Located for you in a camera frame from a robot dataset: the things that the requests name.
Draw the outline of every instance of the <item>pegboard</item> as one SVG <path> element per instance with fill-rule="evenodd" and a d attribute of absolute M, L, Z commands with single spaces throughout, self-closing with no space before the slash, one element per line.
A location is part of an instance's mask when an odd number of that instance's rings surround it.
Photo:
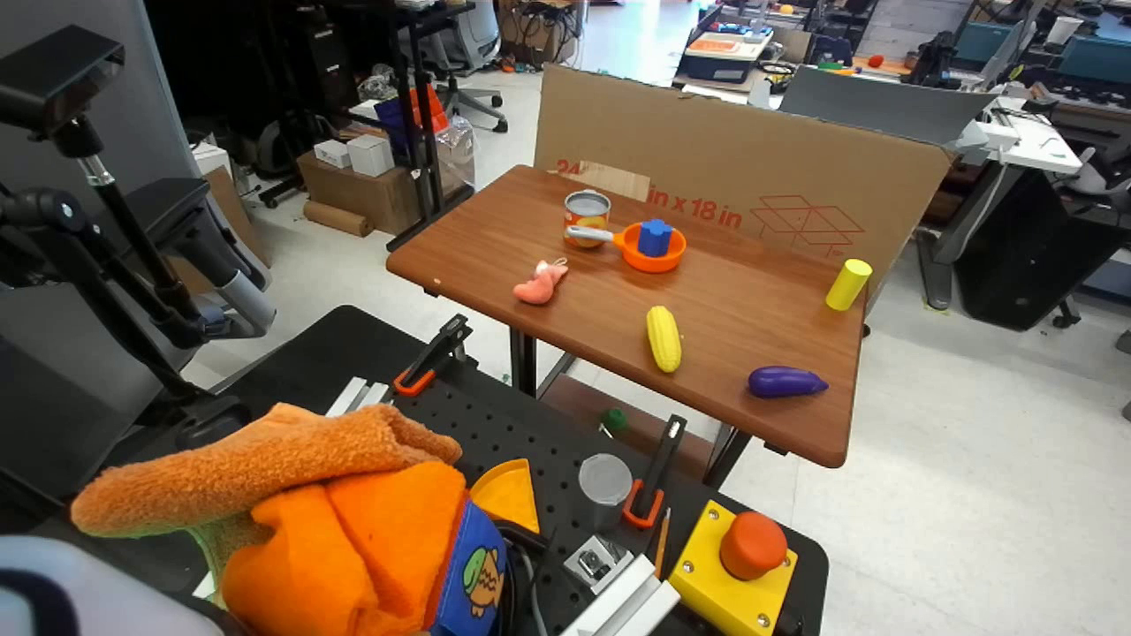
<path fill-rule="evenodd" d="M 393 387 L 413 354 L 420 354 L 420 343 L 407 334 L 358 307 L 336 307 L 235 381 L 231 394 L 253 414 L 266 414 L 279 400 L 323 414 L 354 375 Z M 575 487 L 575 469 L 593 454 L 616 454 L 634 468 L 634 474 L 645 474 L 646 455 L 596 434 L 596 426 L 569 421 L 567 414 L 474 373 L 474 366 L 450 366 L 425 397 L 397 400 L 397 408 L 430 430 L 460 437 L 463 461 L 455 468 L 466 474 L 466 485 L 502 461 L 532 461 L 536 512 L 547 536 L 547 552 L 536 565 L 536 598 L 547 631 L 563 633 L 593 602 L 592 589 L 563 565 L 593 533 L 593 510 Z M 732 497 L 721 497 L 696 482 L 678 474 L 667 479 L 667 565 L 678 558 L 678 547 L 707 497 L 740 510 Z M 818 636 L 828 558 L 811 536 L 793 533 L 790 526 L 785 533 L 793 552 L 802 555 L 802 569 L 794 574 L 778 633 Z M 655 555 L 655 536 L 629 530 L 627 525 L 602 526 L 602 536 L 612 536 L 629 552 Z M 696 631 L 672 618 L 660 633 Z"/>

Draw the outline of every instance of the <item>yellow tool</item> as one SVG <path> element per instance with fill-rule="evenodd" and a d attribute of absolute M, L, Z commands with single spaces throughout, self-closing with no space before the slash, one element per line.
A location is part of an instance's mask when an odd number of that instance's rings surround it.
<path fill-rule="evenodd" d="M 721 547 L 737 521 L 740 515 L 732 510 L 707 503 L 667 585 L 678 589 L 681 603 L 704 616 L 713 631 L 727 636 L 775 636 L 799 555 L 785 552 L 782 565 L 754 580 L 737 580 L 721 565 Z"/>

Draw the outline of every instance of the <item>desk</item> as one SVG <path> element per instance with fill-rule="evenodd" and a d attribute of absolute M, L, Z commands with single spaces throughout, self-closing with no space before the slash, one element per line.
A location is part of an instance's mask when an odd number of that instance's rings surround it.
<path fill-rule="evenodd" d="M 612 247 L 567 250 L 563 203 L 575 189 L 540 170 L 510 170 L 393 250 L 385 265 L 428 293 L 507 322 L 513 329 L 513 379 L 522 394 L 535 394 L 535 338 L 547 338 L 737 427 L 740 434 L 718 469 L 740 461 L 745 434 L 812 462 L 841 468 L 861 307 L 847 315 L 824 307 L 834 274 L 794 255 L 764 250 L 725 230 L 693 228 L 678 274 L 627 274 Z M 616 228 L 646 217 L 629 200 L 616 200 L 612 210 Z M 536 262 L 563 255 L 569 255 L 572 274 L 552 307 L 513 300 L 513 287 L 532 280 Z M 645 311 L 651 304 L 676 311 L 687 351 L 676 375 L 660 375 L 651 366 L 645 343 Z M 811 367 L 828 379 L 828 394 L 812 400 L 754 400 L 745 397 L 745 375 L 764 366 Z"/>
<path fill-rule="evenodd" d="M 964 143 L 985 137 L 985 124 L 973 124 Z M 1017 137 L 1009 154 L 989 155 L 989 170 L 980 178 L 977 192 L 956 211 L 956 221 L 936 234 L 918 234 L 918 277 L 921 300 L 936 311 L 952 307 L 956 262 L 964 255 L 977 230 L 995 217 L 1009 192 L 1022 179 L 1024 170 L 1042 170 L 1071 178 L 1081 170 L 1081 161 L 1069 150 L 1059 130 L 1042 118 L 1010 118 L 1009 130 Z"/>
<path fill-rule="evenodd" d="M 354 379 L 393 381 L 417 356 L 420 343 L 407 334 L 361 315 L 358 307 L 336 307 L 319 327 L 302 334 L 294 343 L 279 347 L 274 356 L 253 366 L 231 394 L 245 397 L 253 414 L 266 414 L 275 400 L 302 402 L 307 410 L 325 410 L 336 394 Z M 580 521 L 592 521 L 585 495 L 572 487 L 572 474 L 592 454 L 616 454 L 634 469 L 645 469 L 646 455 L 629 454 L 602 437 L 596 430 L 580 430 L 575 421 L 547 410 L 544 402 L 477 375 L 469 366 L 450 366 L 441 379 L 417 400 L 397 400 L 397 408 L 441 434 L 455 434 L 463 447 L 460 469 L 477 482 L 488 468 L 513 455 L 532 455 L 544 552 L 536 594 L 552 633 L 563 633 L 588 603 L 592 594 L 575 585 L 563 563 L 592 533 Z M 667 479 L 672 512 L 672 552 L 676 565 L 696 510 L 707 497 L 737 505 L 718 490 L 693 485 L 678 474 Z M 627 547 L 646 552 L 646 533 L 612 530 Z M 785 526 L 790 547 L 799 552 L 799 574 L 785 598 L 778 633 L 818 636 L 828 587 L 828 555 L 811 536 Z M 678 624 L 676 612 L 656 633 L 701 633 Z"/>

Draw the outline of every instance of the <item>gray floor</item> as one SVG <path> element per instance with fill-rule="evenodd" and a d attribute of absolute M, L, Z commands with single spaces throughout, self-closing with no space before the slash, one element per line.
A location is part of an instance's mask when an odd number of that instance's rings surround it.
<path fill-rule="evenodd" d="M 663 82 L 687 22 L 681 0 L 593 6 L 572 64 Z M 477 137 L 477 185 L 488 185 L 535 155 L 536 78 L 477 86 L 502 89 L 513 118 L 510 136 Z M 241 373 L 336 304 L 413 337 L 463 311 L 388 277 L 385 234 L 312 228 L 302 203 L 253 217 L 284 315 L 266 338 L 204 347 L 189 367 L 196 381 Z M 1115 351 L 1126 315 L 1084 304 L 1071 334 L 942 315 L 918 300 L 906 250 L 871 315 L 847 468 L 748 448 L 725 490 L 828 547 L 831 636 L 1131 633 L 1131 426 L 1121 421 L 1131 356 Z M 507 375 L 507 329 L 474 320 L 469 354 Z M 678 410 L 593 367 L 580 375 L 660 417 Z"/>

